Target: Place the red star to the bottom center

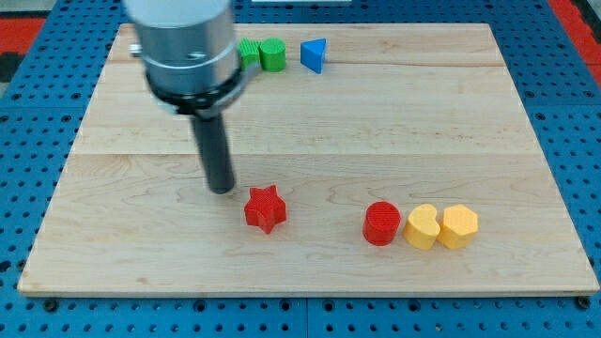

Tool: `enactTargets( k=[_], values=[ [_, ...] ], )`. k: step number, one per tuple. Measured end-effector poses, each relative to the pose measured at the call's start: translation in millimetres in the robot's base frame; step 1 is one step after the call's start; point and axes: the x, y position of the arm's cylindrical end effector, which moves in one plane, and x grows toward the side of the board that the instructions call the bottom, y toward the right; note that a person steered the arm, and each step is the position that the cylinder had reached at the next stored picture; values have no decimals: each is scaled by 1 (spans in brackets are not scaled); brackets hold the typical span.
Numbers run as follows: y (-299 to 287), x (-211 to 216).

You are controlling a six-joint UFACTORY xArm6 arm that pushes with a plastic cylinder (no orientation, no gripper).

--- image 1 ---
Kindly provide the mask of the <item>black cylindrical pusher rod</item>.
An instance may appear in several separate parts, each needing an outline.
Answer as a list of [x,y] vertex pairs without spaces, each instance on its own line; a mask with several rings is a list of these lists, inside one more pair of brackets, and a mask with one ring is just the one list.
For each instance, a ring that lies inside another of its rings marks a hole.
[[195,117],[193,132],[209,189],[216,194],[230,192],[235,186],[235,175],[223,117]]

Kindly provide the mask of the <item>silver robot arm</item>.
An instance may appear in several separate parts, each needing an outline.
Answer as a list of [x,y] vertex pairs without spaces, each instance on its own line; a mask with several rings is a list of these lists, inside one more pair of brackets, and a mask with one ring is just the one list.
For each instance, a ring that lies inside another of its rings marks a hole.
[[209,189],[235,186],[223,122],[226,110],[260,70],[242,64],[229,0],[124,0],[153,95],[191,118]]

